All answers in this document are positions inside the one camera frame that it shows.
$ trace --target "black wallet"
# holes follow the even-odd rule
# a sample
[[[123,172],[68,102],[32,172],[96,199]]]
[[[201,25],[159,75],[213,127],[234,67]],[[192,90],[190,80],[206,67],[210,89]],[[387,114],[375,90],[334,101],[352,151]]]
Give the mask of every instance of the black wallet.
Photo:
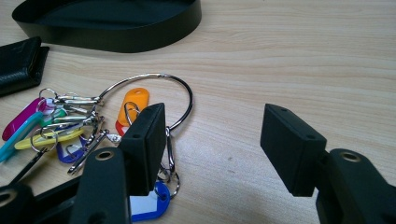
[[[0,47],[0,96],[40,85],[49,50],[40,37]]]

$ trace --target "key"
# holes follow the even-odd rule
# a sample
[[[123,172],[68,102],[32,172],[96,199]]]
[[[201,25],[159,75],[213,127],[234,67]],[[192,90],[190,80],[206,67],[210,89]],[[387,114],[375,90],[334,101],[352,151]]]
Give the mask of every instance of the key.
[[[73,163],[72,167],[67,171],[69,175],[74,175],[77,173],[82,166],[85,163],[85,160],[87,160],[87,157],[96,150],[96,148],[99,146],[99,144],[107,138],[107,135],[109,133],[109,130],[101,130],[99,136],[96,138],[96,140],[87,148],[87,151],[82,155],[75,163]]]
[[[40,160],[40,158],[44,155],[44,153],[48,152],[47,147],[41,148],[40,151],[37,152],[37,154],[29,161],[29,163],[20,171],[20,173],[15,176],[15,178],[9,183],[9,185],[16,184],[19,182],[24,175],[35,165],[35,163]]]

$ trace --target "blue key tag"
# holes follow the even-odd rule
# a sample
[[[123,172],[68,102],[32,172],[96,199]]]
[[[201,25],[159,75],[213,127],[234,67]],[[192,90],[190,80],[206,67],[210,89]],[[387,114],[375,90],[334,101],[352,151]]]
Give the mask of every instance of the blue key tag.
[[[171,201],[169,189],[160,181],[155,183],[155,188],[161,197],[155,191],[151,191],[148,196],[130,197],[133,222],[154,219],[165,213]]]
[[[85,143],[86,140],[81,135],[78,138],[59,142],[56,145],[59,161],[71,163],[79,159],[84,154],[84,151],[81,150],[81,148],[85,146]]]
[[[33,128],[43,119],[43,113],[35,112],[22,126],[0,147],[0,161],[8,159],[15,151],[14,145],[24,139]]]

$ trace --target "black plastic part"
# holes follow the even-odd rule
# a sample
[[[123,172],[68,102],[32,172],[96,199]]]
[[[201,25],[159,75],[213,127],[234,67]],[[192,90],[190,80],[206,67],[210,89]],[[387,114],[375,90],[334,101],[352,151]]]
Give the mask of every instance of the black plastic part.
[[[320,224],[339,224],[342,222],[343,211],[335,198],[327,198],[322,192],[318,193],[317,211]]]
[[[394,187],[366,157],[347,149],[334,149],[330,152],[327,172],[343,213],[341,222],[323,218],[322,223],[396,223]],[[321,213],[319,216],[331,217]]]
[[[265,105],[261,146],[288,191],[312,196],[326,139],[286,108]]]
[[[131,223],[124,158],[119,148],[104,147],[87,158],[69,223]]]
[[[30,187],[15,184],[0,188],[1,223],[33,223],[34,217],[35,197]]]
[[[80,176],[35,197],[35,223],[65,224],[69,222],[76,200]]]
[[[154,190],[165,144],[165,105],[150,105],[140,113],[119,144],[124,152],[130,195],[146,196]]]
[[[12,18],[46,43],[133,53],[177,42],[202,13],[200,0],[27,0]]]

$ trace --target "key tag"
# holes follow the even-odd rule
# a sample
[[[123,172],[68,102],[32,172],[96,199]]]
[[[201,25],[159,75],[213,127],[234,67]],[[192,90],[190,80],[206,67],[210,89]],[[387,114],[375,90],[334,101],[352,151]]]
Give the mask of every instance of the key tag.
[[[82,148],[85,146],[86,142],[83,135],[64,142],[58,142],[56,151],[58,152],[59,161],[71,163],[78,160],[84,154]]]
[[[15,151],[15,144],[24,139],[43,118],[43,113],[35,112],[22,126],[0,147],[0,161],[8,159]]]
[[[155,190],[148,196],[131,196],[132,222],[150,220],[166,212],[171,201],[168,187],[162,181],[155,183]]]
[[[125,94],[116,121],[116,129],[119,135],[124,136],[130,126],[129,121],[134,122],[139,111],[146,108],[148,104],[149,92],[144,88],[131,89]]]
[[[46,108],[42,111],[44,118],[40,121],[41,127],[51,125],[55,118],[63,118],[67,115],[67,112],[62,107],[55,105],[51,98],[46,99],[46,105]]]
[[[17,142],[14,147],[18,150],[29,149],[32,147],[32,142],[33,144],[35,144],[36,147],[43,147],[49,144],[57,144],[77,138],[78,136],[82,135],[83,132],[84,130],[82,129],[75,129],[70,132],[56,131],[55,133],[57,134],[57,138],[55,139],[51,136],[53,135],[53,133],[44,133],[43,136],[40,134],[40,129],[37,129],[33,132],[33,136]]]
[[[43,111],[45,109],[46,104],[42,102],[43,100],[44,98],[42,97],[34,99],[32,103],[27,105],[21,113],[7,125],[2,135],[4,141],[7,141],[36,111]]]

